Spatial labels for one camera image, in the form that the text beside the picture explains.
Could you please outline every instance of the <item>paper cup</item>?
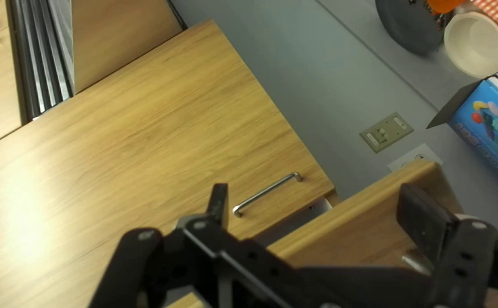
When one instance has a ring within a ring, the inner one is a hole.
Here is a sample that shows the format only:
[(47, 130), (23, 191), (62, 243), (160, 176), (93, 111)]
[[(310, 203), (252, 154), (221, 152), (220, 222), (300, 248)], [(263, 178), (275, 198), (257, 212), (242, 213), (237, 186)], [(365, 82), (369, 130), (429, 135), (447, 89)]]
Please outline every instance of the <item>paper cup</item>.
[(444, 44), (454, 65), (471, 77), (498, 71), (498, 25), (483, 13), (456, 15), (446, 29)]

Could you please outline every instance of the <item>snack box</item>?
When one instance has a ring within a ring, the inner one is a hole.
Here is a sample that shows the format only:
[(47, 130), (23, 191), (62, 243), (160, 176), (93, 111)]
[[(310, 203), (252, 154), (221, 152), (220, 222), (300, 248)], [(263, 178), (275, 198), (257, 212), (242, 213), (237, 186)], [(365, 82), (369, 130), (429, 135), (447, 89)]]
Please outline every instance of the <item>snack box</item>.
[(463, 87), (430, 126), (449, 123), (498, 171), (498, 73)]

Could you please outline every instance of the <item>drawer handle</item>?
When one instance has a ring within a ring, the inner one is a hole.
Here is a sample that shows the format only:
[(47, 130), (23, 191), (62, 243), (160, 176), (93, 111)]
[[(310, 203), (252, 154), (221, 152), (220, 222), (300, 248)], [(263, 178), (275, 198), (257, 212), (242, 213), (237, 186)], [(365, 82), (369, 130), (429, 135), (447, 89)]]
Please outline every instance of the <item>drawer handle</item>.
[(288, 176), (271, 183), (269, 186), (266, 186), (264, 190), (254, 193), (251, 198), (244, 200), (242, 203), (233, 207), (233, 213), (237, 217), (244, 217), (244, 208), (249, 207), (252, 201), (263, 198), (264, 195), (271, 193), (273, 190), (276, 190), (278, 186), (288, 183), (290, 179), (297, 178), (298, 181), (302, 181), (302, 174), (300, 172), (290, 172)]

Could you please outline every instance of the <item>black object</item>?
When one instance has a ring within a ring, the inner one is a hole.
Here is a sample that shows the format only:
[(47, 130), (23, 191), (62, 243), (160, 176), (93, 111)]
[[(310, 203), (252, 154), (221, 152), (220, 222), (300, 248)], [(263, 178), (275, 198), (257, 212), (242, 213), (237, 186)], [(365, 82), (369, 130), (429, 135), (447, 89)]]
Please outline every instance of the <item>black object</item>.
[(434, 128), (444, 123), (449, 123), (453, 116), (458, 113), (458, 109), (466, 102), (466, 99), (476, 90), (476, 87), (482, 83), (482, 80), (473, 82), (470, 85), (461, 87), (453, 99), (441, 107), (437, 116), (432, 119), (432, 123), (427, 128)]
[[(165, 237), (153, 227), (129, 231), (91, 306), (136, 306), (141, 292), (160, 306), (167, 290), (194, 285), (211, 306), (476, 308), (488, 285), (498, 287), (498, 231), (458, 220), (417, 186), (403, 186), (398, 217), (435, 261), (432, 277), (406, 268), (293, 268), (221, 225), (227, 196), (227, 184), (216, 184), (208, 213), (184, 217)], [(434, 236), (422, 237), (418, 222)]]
[(451, 15), (435, 15), (427, 0), (375, 0), (381, 20), (391, 37), (408, 51), (427, 56), (444, 39)]

